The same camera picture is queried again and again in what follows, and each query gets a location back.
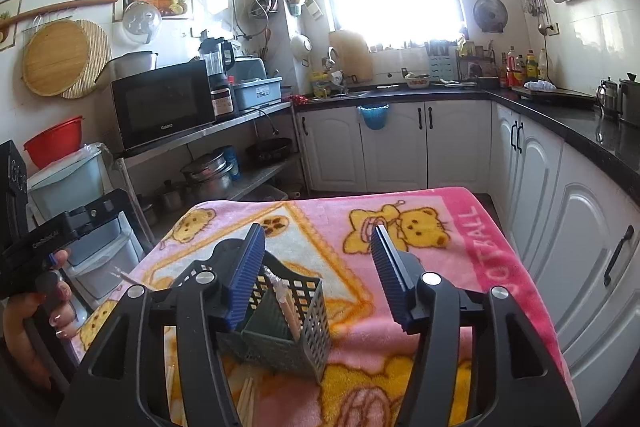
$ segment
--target round wooden cutting board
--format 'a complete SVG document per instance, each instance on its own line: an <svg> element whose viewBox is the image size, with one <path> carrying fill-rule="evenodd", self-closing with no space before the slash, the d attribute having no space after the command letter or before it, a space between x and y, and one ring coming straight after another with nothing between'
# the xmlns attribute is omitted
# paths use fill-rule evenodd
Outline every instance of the round wooden cutting board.
<svg viewBox="0 0 640 427"><path fill-rule="evenodd" d="M77 22L89 39L89 61L77 82L60 95L62 98L81 98L97 89L95 80L104 65L111 60L111 47L107 33L95 22L87 20Z"/></svg>
<svg viewBox="0 0 640 427"><path fill-rule="evenodd" d="M44 26L27 44L22 60L24 83L41 96L55 96L73 86L89 60L89 42L75 22Z"/></svg>

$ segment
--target green plastic basket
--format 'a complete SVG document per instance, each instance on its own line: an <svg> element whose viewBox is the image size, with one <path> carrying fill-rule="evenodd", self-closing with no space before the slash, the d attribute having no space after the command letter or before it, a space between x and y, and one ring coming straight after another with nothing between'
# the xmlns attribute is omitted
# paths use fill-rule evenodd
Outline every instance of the green plastic basket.
<svg viewBox="0 0 640 427"><path fill-rule="evenodd" d="M293 340L271 282L261 267L245 320L236 331L219 333L218 342L223 351L241 360L315 378L319 383L331 348L322 280L293 272L268 252L263 263L291 289L302 322L299 340Z"/></svg>

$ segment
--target cabinet door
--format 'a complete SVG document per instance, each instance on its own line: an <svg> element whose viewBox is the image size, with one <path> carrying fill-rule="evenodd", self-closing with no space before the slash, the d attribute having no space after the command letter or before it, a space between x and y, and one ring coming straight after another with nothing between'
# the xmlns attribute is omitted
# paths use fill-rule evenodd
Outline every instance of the cabinet door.
<svg viewBox="0 0 640 427"><path fill-rule="evenodd" d="M430 187L486 192L491 150L491 102L426 102Z"/></svg>
<svg viewBox="0 0 640 427"><path fill-rule="evenodd" d="M382 129L360 132L369 192L427 188L424 103L392 103Z"/></svg>
<svg viewBox="0 0 640 427"><path fill-rule="evenodd" d="M509 243L528 269L554 197L562 139L521 116L514 142L518 168L506 232Z"/></svg>
<svg viewBox="0 0 640 427"><path fill-rule="evenodd" d="M507 237L509 235L511 194L518 165L518 154L513 145L517 126L518 116L511 109L495 102L492 103L489 194L494 202L502 230Z"/></svg>
<svg viewBox="0 0 640 427"><path fill-rule="evenodd" d="M604 272L629 225L635 234L622 245L606 287ZM628 196L565 144L548 223L529 269L562 351L587 328L619 282L638 243L639 227L640 212Z"/></svg>
<svg viewBox="0 0 640 427"><path fill-rule="evenodd" d="M600 311L564 352L583 425L604 406L640 349L640 251L617 273Z"/></svg>
<svg viewBox="0 0 640 427"><path fill-rule="evenodd" d="M366 192L360 126L355 107L298 115L314 190Z"/></svg>

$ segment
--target wooden rod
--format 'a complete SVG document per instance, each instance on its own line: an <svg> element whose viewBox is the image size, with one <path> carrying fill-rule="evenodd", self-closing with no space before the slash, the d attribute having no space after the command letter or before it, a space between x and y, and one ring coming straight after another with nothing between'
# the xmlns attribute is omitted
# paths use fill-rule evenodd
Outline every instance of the wooden rod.
<svg viewBox="0 0 640 427"><path fill-rule="evenodd" d="M75 1L59 2L57 4L50 4L48 6L43 6L41 8L29 10L28 12L18 13L18 15L14 17L10 17L9 19L0 20L0 30L2 28L11 26L12 24L18 23L25 19L30 19L37 15L44 15L45 13L59 12L62 10L68 10L70 8L80 8L82 6L97 6L98 4L114 4L117 2L118 0L75 0Z"/></svg>

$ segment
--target metal screw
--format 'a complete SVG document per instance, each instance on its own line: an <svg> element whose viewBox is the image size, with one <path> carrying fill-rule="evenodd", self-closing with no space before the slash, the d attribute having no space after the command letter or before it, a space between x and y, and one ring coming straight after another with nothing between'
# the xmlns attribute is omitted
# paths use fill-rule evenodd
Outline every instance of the metal screw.
<svg viewBox="0 0 640 427"><path fill-rule="evenodd" d="M422 282L429 286L437 286L442 282L442 277L434 272L425 272L422 274Z"/></svg>
<svg viewBox="0 0 640 427"><path fill-rule="evenodd" d="M145 292L145 287L136 284L127 290L127 295L132 299L137 299Z"/></svg>
<svg viewBox="0 0 640 427"><path fill-rule="evenodd" d="M209 284L216 276L212 272L200 272L196 275L196 282L198 284Z"/></svg>
<svg viewBox="0 0 640 427"><path fill-rule="evenodd" d="M506 299L509 296L509 291L507 288L503 288L502 286L494 286L491 288L491 295L496 299Z"/></svg>

